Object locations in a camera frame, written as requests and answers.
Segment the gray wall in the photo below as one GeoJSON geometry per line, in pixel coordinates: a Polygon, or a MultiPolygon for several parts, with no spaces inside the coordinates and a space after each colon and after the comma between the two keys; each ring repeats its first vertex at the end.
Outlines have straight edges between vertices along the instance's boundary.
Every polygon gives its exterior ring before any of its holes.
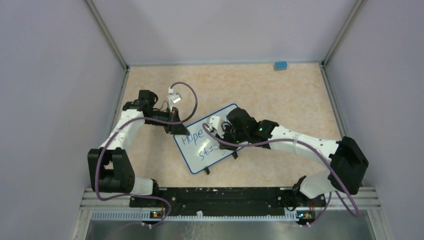
{"type": "Polygon", "coordinates": [[[321,61],[354,0],[94,0],[129,65],[321,61]]]}
{"type": "Polygon", "coordinates": [[[397,239],[422,239],[424,1],[368,1],[328,69],[397,239]]]}
{"type": "Polygon", "coordinates": [[[82,0],[0,4],[0,238],[69,239],[123,70],[82,0]]]}

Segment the beige tabletop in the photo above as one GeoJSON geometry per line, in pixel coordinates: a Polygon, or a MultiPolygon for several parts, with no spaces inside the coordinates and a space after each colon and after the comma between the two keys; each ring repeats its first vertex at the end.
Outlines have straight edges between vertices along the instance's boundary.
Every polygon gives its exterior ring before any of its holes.
{"type": "MultiPolygon", "coordinates": [[[[317,63],[290,64],[274,71],[272,64],[131,67],[123,103],[137,99],[139,90],[159,96],[160,108],[169,86],[186,82],[198,96],[193,123],[236,103],[257,121],[270,120],[303,134],[340,139],[336,119],[317,63]]],[[[194,97],[183,85],[174,87],[182,101],[176,107],[185,119],[194,97]]],[[[280,187],[292,186],[303,175],[323,169],[292,153],[246,147],[211,166],[210,174],[189,171],[172,135],[163,127],[144,125],[129,150],[138,177],[157,180],[161,187],[280,187]]]]}

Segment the blue whiteboard frame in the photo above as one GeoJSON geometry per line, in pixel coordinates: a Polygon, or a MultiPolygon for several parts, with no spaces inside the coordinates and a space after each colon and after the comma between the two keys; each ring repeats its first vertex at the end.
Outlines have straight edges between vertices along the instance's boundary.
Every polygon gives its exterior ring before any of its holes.
{"type": "MultiPolygon", "coordinates": [[[[203,121],[204,119],[209,118],[210,116],[212,116],[212,115],[216,114],[217,112],[220,112],[220,111],[222,111],[222,110],[224,110],[224,109],[226,109],[226,108],[228,108],[228,107],[230,107],[230,106],[233,106],[233,105],[235,105],[235,107],[236,107],[236,108],[238,108],[238,107],[239,107],[237,104],[235,104],[235,103],[231,103],[230,105],[225,106],[225,107],[223,107],[223,108],[219,109],[218,111],[214,111],[213,113],[211,113],[211,114],[209,114],[209,115],[205,116],[204,118],[201,118],[201,119],[199,119],[199,120],[197,120],[197,121],[195,121],[195,122],[191,123],[190,125],[187,125],[187,128],[188,128],[188,127],[190,127],[191,125],[194,125],[194,124],[196,124],[196,123],[198,123],[198,122],[200,122],[200,121],[203,121]]],[[[188,168],[188,170],[190,171],[190,173],[192,173],[192,174],[198,174],[198,173],[202,172],[202,171],[203,171],[203,169],[202,169],[202,170],[200,170],[200,171],[198,171],[198,172],[192,172],[192,170],[190,169],[189,164],[187,163],[186,157],[185,157],[185,156],[184,156],[184,154],[183,154],[183,151],[181,151],[181,148],[180,148],[180,145],[179,145],[179,144],[178,144],[178,142],[177,142],[176,136],[180,136],[180,135],[174,135],[174,136],[173,136],[173,140],[175,141],[175,144],[176,144],[176,146],[178,147],[178,150],[179,150],[179,152],[181,153],[181,156],[182,156],[182,158],[184,159],[184,162],[185,162],[185,164],[187,165],[187,168],[188,168]]],[[[236,150],[236,152],[238,152],[238,151],[240,151],[240,150],[242,150],[242,149],[243,149],[243,147],[240,147],[240,148],[238,148],[238,149],[236,150]]],[[[226,159],[226,158],[228,158],[229,156],[231,156],[231,153],[230,153],[230,154],[228,154],[227,156],[224,156],[223,158],[219,159],[218,161],[216,161],[216,162],[212,163],[211,165],[208,165],[206,168],[209,168],[210,166],[213,166],[213,165],[215,165],[215,164],[217,164],[217,163],[221,162],[221,160],[226,159]]]]}

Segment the blue toy brick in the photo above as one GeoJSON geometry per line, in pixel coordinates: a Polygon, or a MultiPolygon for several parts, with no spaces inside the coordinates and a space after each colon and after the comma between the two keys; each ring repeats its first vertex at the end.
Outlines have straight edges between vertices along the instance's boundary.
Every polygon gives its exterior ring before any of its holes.
{"type": "Polygon", "coordinates": [[[287,62],[286,61],[278,61],[274,63],[274,71],[281,71],[287,69],[287,62]]]}

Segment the black and white robotic arm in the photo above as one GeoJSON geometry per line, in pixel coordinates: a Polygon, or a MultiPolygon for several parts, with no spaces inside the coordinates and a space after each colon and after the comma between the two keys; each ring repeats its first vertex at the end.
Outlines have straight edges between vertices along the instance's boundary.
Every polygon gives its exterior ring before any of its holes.
{"type": "MultiPolygon", "coordinates": [[[[259,144],[257,147],[291,152],[327,167],[323,162],[325,160],[347,191],[351,195],[358,193],[368,167],[368,160],[352,138],[344,136],[342,140],[325,140],[308,136],[273,121],[257,122],[246,110],[239,107],[228,114],[227,120],[224,121],[219,116],[211,116],[207,120],[209,130],[219,141],[220,149],[232,150],[236,153],[238,147],[234,145],[239,143],[255,144],[268,141],[269,143],[259,144]],[[315,149],[324,157],[324,160],[306,145],[315,149]]],[[[345,192],[328,168],[315,175],[301,177],[293,186],[293,191],[300,192],[309,199],[333,191],[345,192]]]]}
{"type": "Polygon", "coordinates": [[[99,148],[93,148],[88,152],[88,168],[93,191],[95,191],[96,168],[101,151],[110,139],[113,138],[106,147],[106,151],[101,159],[97,180],[98,191],[101,193],[135,195],[153,194],[155,187],[157,187],[156,181],[135,176],[127,151],[130,149],[137,132],[144,124],[162,126],[167,134],[189,135],[190,132],[182,123],[162,123],[181,122],[178,109],[173,107],[173,104],[180,99],[181,96],[178,93],[170,94],[167,99],[168,108],[162,111],[154,108],[154,105],[158,101],[158,96],[155,93],[149,90],[140,90],[138,99],[129,101],[123,106],[121,117],[107,140],[99,148]],[[106,169],[106,166],[110,163],[113,163],[113,169],[106,169]]]}

